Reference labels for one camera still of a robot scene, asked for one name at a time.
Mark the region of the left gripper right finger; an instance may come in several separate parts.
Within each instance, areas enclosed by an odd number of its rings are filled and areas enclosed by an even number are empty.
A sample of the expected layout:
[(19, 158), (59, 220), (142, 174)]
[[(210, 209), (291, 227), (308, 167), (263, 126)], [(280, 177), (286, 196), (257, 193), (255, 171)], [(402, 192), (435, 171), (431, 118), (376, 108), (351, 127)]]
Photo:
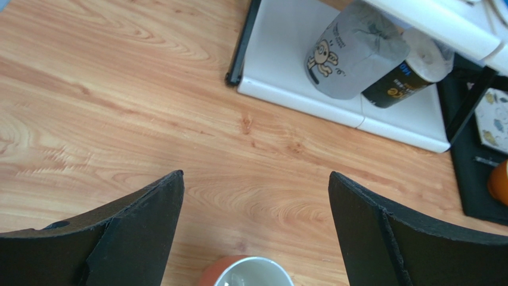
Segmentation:
[(428, 216), (332, 172), (329, 200), (351, 285), (506, 285), (507, 237)]

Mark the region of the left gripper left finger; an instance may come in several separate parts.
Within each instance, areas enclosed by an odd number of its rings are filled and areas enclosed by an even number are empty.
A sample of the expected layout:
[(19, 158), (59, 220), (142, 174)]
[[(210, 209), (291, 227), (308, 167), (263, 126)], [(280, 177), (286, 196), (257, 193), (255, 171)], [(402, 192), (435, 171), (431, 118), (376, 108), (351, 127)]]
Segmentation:
[(1, 234), (2, 285), (160, 285), (184, 199), (176, 170), (43, 229)]

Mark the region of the brown toilet roll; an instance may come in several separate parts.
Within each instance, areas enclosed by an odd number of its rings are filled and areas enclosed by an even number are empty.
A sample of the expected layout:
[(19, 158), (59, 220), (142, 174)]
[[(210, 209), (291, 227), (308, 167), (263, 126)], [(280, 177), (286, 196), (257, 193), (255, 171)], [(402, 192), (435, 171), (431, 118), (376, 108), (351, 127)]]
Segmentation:
[(455, 51), (417, 30), (408, 29), (402, 38), (411, 48), (406, 59), (362, 92), (379, 108), (388, 108), (444, 79), (453, 69)]

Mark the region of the grey toilet roll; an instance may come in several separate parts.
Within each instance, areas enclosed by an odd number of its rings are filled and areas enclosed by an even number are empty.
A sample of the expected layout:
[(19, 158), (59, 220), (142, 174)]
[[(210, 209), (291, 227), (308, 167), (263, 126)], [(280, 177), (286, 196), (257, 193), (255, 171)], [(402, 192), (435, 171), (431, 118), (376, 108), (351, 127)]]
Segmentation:
[(309, 49), (304, 68), (318, 91), (349, 100), (402, 63), (409, 52), (390, 19), (370, 4), (354, 1)]

